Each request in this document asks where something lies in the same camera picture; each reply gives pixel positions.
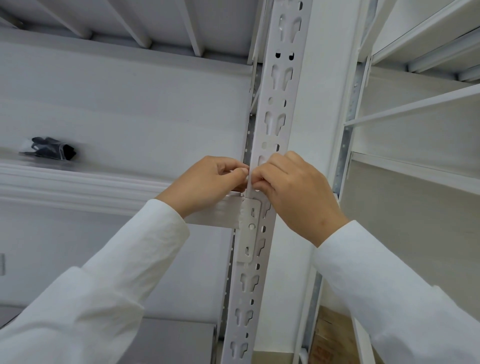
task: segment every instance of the white long-sleeve shirt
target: white long-sleeve shirt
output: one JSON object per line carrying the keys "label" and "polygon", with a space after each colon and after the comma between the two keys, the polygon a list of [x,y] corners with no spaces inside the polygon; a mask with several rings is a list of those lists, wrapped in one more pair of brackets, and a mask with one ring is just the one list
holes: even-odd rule
{"label": "white long-sleeve shirt", "polygon": [[[0,363],[116,363],[143,301],[189,231],[151,200],[82,268],[58,277],[0,330]],[[314,262],[387,364],[480,363],[480,323],[429,286],[357,222],[330,236]]]}

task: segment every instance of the shelf upright post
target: shelf upright post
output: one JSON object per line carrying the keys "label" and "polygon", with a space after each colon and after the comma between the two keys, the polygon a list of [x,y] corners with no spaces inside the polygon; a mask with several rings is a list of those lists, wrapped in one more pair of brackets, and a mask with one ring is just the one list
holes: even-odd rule
{"label": "shelf upright post", "polygon": [[[250,169],[275,152],[284,154],[293,119],[312,0],[275,0],[263,64]],[[222,364],[250,363],[264,291],[276,212],[249,184],[246,197],[261,202],[250,262],[235,242]]]}

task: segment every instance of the left hand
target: left hand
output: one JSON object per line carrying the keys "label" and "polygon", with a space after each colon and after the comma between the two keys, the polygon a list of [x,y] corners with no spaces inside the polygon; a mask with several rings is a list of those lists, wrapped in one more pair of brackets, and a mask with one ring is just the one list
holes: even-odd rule
{"label": "left hand", "polygon": [[230,191],[245,191],[248,168],[233,158],[204,157],[156,199],[165,202],[185,218],[215,205]]}

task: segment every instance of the bracket plate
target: bracket plate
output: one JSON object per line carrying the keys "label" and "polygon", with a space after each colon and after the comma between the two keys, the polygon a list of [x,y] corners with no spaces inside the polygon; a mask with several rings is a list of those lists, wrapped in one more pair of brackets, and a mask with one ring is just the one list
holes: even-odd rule
{"label": "bracket plate", "polygon": [[260,201],[250,198],[245,198],[241,203],[239,231],[236,233],[238,239],[237,262],[250,263],[253,260],[261,206]]}

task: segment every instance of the hand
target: hand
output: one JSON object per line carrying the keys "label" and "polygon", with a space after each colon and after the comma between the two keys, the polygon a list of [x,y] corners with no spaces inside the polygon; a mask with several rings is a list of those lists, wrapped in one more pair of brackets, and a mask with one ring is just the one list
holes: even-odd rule
{"label": "hand", "polygon": [[215,205],[230,191],[247,187],[248,166],[233,158],[204,157],[191,166],[156,199],[182,218]]}
{"label": "hand", "polygon": [[268,197],[289,228],[317,247],[348,223],[325,176],[295,152],[274,153],[255,168],[252,187]]}

